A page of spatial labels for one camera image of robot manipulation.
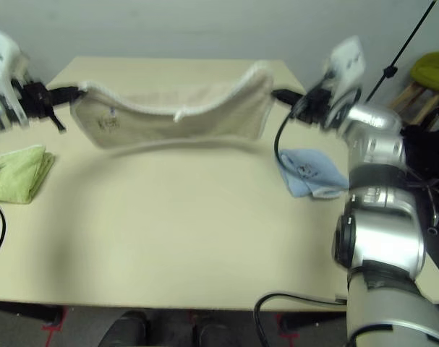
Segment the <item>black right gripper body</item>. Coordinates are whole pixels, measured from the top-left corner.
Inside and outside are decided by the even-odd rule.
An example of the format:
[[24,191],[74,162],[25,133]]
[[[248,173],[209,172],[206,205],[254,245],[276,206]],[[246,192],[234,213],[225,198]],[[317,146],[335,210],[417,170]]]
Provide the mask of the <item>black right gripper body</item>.
[[301,97],[293,106],[293,119],[306,124],[320,123],[328,113],[331,92],[318,88]]

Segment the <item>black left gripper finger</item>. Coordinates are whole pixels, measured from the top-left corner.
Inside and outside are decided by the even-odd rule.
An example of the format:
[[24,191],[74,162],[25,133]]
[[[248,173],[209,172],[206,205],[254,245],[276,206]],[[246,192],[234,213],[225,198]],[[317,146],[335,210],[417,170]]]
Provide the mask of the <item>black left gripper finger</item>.
[[65,103],[72,103],[81,96],[80,93],[74,94],[53,94],[51,102],[53,105],[62,105]]
[[51,90],[52,96],[79,96],[82,93],[78,86],[57,87]]

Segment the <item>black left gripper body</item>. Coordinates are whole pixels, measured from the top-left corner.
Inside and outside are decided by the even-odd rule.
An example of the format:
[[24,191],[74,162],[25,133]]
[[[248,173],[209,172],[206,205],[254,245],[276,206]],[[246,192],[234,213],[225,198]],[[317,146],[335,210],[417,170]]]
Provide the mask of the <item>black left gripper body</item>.
[[20,105],[28,119],[55,116],[51,93],[42,82],[32,82],[20,88]]

